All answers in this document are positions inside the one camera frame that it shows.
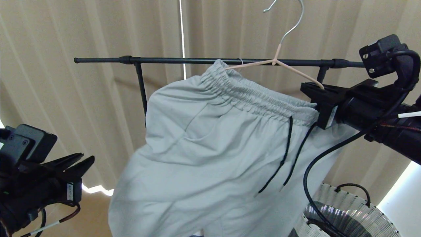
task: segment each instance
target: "clothes hanger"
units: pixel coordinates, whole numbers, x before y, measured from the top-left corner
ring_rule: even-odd
[[[263,10],[263,12],[269,11],[272,8],[272,6],[275,4],[276,1],[277,0],[275,0],[270,5],[270,7],[268,9]],[[317,86],[319,86],[321,89],[324,90],[325,89],[324,86],[320,82],[318,82],[316,79],[314,79],[314,78],[310,77],[309,75],[307,75],[307,74],[305,74],[305,73],[303,73],[303,72],[301,72],[301,71],[299,71],[299,70],[297,70],[297,69],[295,69],[295,68],[293,68],[291,66],[288,66],[285,63],[283,63],[283,62],[281,62],[281,61],[278,60],[278,54],[279,54],[279,51],[281,50],[281,45],[282,45],[282,42],[285,39],[285,36],[287,36],[291,31],[293,31],[293,29],[295,29],[298,26],[298,24],[301,22],[301,19],[303,18],[303,15],[304,15],[304,4],[303,4],[303,0],[298,0],[298,1],[301,4],[301,15],[300,15],[300,19],[298,19],[298,22],[297,22],[297,24],[295,24],[294,27],[292,27],[289,31],[287,31],[284,34],[284,36],[282,36],[281,42],[279,43],[278,48],[276,49],[276,53],[275,53],[275,56],[273,57],[273,59],[265,60],[265,61],[260,61],[260,62],[252,62],[252,63],[242,64],[242,65],[231,66],[231,67],[225,68],[225,70],[227,70],[227,69],[234,69],[234,68],[249,67],[249,66],[263,65],[263,64],[266,64],[266,63],[272,63],[273,66],[275,66],[275,64],[278,64],[278,65],[280,65],[282,67],[285,67],[286,69],[292,71],[293,73],[296,73],[296,74],[298,74],[298,75],[300,75],[302,77],[305,77],[305,78],[309,79],[310,81],[314,82]]]

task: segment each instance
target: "beige curtain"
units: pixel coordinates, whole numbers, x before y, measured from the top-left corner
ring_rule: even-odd
[[[295,0],[182,0],[186,57],[271,58],[300,14]],[[421,53],[418,0],[305,0],[301,24],[284,41],[281,59],[345,58],[397,34]],[[178,1],[0,1],[1,103],[5,125],[27,123],[58,135],[47,160],[83,152],[95,155],[86,186],[114,188],[134,150],[144,144],[144,115],[136,71],[123,64],[75,64],[74,57],[182,57]],[[187,76],[208,66],[186,65]],[[297,67],[317,76],[318,68]],[[183,78],[182,65],[143,65],[147,96]],[[306,99],[305,80],[280,67],[241,73],[272,90]],[[368,78],[363,69],[331,69],[325,83],[352,86]],[[379,78],[381,85],[396,76]],[[408,97],[413,103],[418,86]],[[333,185],[360,183],[378,204],[409,163],[391,149],[360,139],[348,145],[328,174]],[[357,194],[358,190],[350,189]],[[47,236],[109,236],[109,198],[86,194],[83,212]],[[70,209],[52,207],[52,220]]]

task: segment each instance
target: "white woven basket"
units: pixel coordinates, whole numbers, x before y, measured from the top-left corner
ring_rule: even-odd
[[[314,201],[323,215],[349,237],[400,237],[393,223],[367,201],[336,187],[323,183]],[[315,224],[307,224],[309,218],[321,221],[310,204],[302,218],[294,226],[289,237],[329,237]]]

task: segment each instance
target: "black drawstring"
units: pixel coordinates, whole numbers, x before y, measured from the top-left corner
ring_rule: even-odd
[[[291,171],[290,171],[290,173],[289,173],[289,175],[288,175],[287,179],[285,180],[285,182],[284,182],[283,186],[287,185],[287,183],[288,183],[289,179],[291,178],[291,176],[292,176],[292,172],[294,171],[295,164],[297,164],[298,156],[299,156],[299,155],[300,155],[300,153],[301,153],[301,149],[303,148],[304,143],[306,142],[307,138],[309,137],[310,133],[312,132],[312,130],[313,130],[313,128],[314,128],[315,126],[316,126],[316,123],[313,123],[313,125],[312,125],[312,126],[310,127],[310,129],[307,131],[307,134],[306,134],[306,136],[304,137],[303,141],[301,142],[300,148],[298,149],[298,152],[297,152],[297,156],[295,157],[294,164],[292,165],[292,167],[291,167]]]
[[[278,169],[275,171],[275,174],[273,174],[273,175],[269,178],[269,180],[266,182],[266,184],[263,186],[263,188],[261,188],[261,189],[260,189],[260,191],[259,191],[259,192],[257,192],[257,194],[259,194],[259,193],[263,192],[263,190],[265,190],[265,188],[269,185],[269,183],[272,181],[272,179],[276,176],[276,174],[278,173],[278,171],[279,171],[279,170],[281,169],[281,167],[284,165],[285,160],[287,159],[287,156],[288,156],[288,149],[289,149],[289,145],[290,145],[290,142],[291,142],[292,124],[293,124],[293,121],[292,121],[292,116],[291,116],[291,117],[290,117],[290,127],[289,127],[289,132],[288,132],[288,142],[287,142],[287,148],[286,148],[286,150],[285,150],[284,158],[282,159],[281,163],[279,164]]]

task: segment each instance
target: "black metal rod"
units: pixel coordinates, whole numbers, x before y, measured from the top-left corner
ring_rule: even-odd
[[[145,84],[143,81],[143,73],[142,73],[142,66],[140,63],[134,64],[136,67],[137,79],[139,80],[139,87],[140,87],[140,95],[142,96],[142,103],[143,103],[143,111],[145,112],[148,110],[148,102],[146,100],[146,91],[145,91]]]
[[[143,58],[123,56],[120,58],[75,58],[75,63],[84,62],[120,62],[124,64],[134,63],[167,63],[167,64],[213,64],[217,58]],[[260,62],[269,59],[221,59],[230,65],[240,65],[251,62]],[[306,66],[306,67],[364,67],[362,62],[351,62],[344,59],[331,60],[309,60],[309,59],[280,59],[279,61],[289,66]]]
[[[318,82],[323,83],[323,80],[325,79],[326,72],[329,68],[330,67],[328,67],[328,66],[320,67],[319,73],[317,74],[317,81]]]

